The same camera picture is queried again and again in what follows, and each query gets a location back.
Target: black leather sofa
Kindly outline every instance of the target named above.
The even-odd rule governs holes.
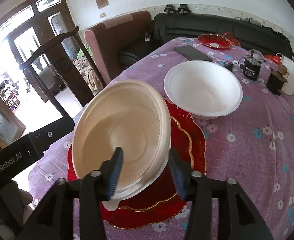
[[[144,37],[139,38],[122,48],[117,60],[120,65],[128,67],[176,37],[197,38],[204,33],[223,35],[226,32],[232,33],[244,49],[257,49],[263,55],[282,53],[289,58],[294,56],[289,40],[272,28],[215,15],[160,13],[152,21],[151,40],[145,42]]]

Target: purple floral tablecloth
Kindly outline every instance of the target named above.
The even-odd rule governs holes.
[[[167,72],[186,58],[175,47],[190,45],[209,55],[216,64],[237,63],[247,53],[233,46],[229,50],[211,50],[197,39],[176,38],[146,56],[113,82],[139,79],[152,85],[166,99],[163,81]],[[266,221],[275,239],[286,239],[294,229],[294,95],[273,95],[266,82],[271,68],[267,60],[258,81],[245,78],[236,64],[233,74],[243,88],[239,108],[225,117],[195,119],[207,140],[207,176],[225,180],[235,178]],[[73,133],[54,143],[29,174],[29,188],[36,206],[54,181],[66,178],[67,151]],[[174,218],[142,228],[125,230],[104,223],[108,239],[183,239],[190,203]],[[79,240],[79,203],[75,202],[74,239]],[[213,222],[217,222],[214,212]],[[217,237],[217,227],[212,238]]]

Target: beige bowl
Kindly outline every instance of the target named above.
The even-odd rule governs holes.
[[[77,177],[98,170],[116,147],[124,161],[108,210],[138,194],[167,162],[171,122],[166,103],[150,85],[137,80],[114,83],[86,107],[77,124],[72,161]]]

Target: red plate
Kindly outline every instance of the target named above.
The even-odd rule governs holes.
[[[218,34],[203,34],[198,36],[198,40],[201,44],[213,49],[229,49],[232,46],[230,40]]]
[[[183,160],[191,163],[194,170],[205,174],[206,142],[203,132],[188,112],[168,101],[166,103],[172,119],[171,146],[177,149]],[[72,167],[71,147],[68,151],[68,163],[68,180],[75,180],[77,177]],[[107,211],[103,205],[100,205],[100,208],[103,220],[119,228],[131,229],[174,217],[185,204],[186,202],[176,195],[170,170],[166,166],[154,183],[138,195],[121,201],[117,210]]]

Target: brown cap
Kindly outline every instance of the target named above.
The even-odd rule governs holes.
[[[278,70],[277,70],[280,74],[282,74],[283,76],[285,76],[287,74],[287,68],[282,65],[280,63],[280,65],[278,66]]]

